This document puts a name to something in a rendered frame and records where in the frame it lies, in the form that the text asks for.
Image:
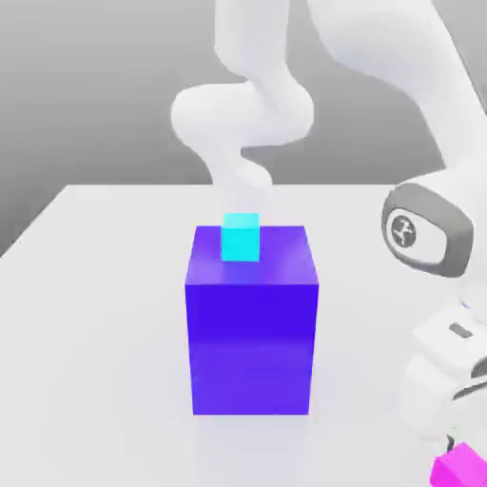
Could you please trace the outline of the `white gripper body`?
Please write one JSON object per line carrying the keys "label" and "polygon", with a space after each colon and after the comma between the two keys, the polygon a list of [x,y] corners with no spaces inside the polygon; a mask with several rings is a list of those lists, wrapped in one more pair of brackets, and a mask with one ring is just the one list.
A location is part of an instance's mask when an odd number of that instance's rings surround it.
{"label": "white gripper body", "polygon": [[455,376],[424,356],[407,363],[399,415],[423,440],[473,439],[487,429],[487,366]]}

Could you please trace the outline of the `small magenta cube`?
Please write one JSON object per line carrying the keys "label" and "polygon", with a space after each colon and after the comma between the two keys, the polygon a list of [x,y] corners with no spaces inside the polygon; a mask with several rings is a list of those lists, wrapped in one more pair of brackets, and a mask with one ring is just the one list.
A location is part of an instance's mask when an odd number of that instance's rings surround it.
{"label": "small magenta cube", "polygon": [[467,443],[436,457],[431,475],[432,487],[487,487],[487,460]]}

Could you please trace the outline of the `small cyan cube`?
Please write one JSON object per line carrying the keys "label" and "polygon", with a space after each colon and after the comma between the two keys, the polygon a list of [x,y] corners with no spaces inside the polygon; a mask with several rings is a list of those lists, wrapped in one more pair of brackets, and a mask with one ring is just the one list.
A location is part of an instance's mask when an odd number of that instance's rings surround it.
{"label": "small cyan cube", "polygon": [[258,213],[225,213],[221,227],[224,262],[257,262],[260,259]]}

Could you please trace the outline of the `large blue box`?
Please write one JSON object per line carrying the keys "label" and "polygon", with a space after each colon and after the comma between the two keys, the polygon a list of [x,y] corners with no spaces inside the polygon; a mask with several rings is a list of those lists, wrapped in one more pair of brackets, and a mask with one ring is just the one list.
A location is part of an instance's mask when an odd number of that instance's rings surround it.
{"label": "large blue box", "polygon": [[196,415],[306,415],[319,279],[301,226],[264,226],[256,262],[224,262],[221,229],[195,230],[185,278]]}

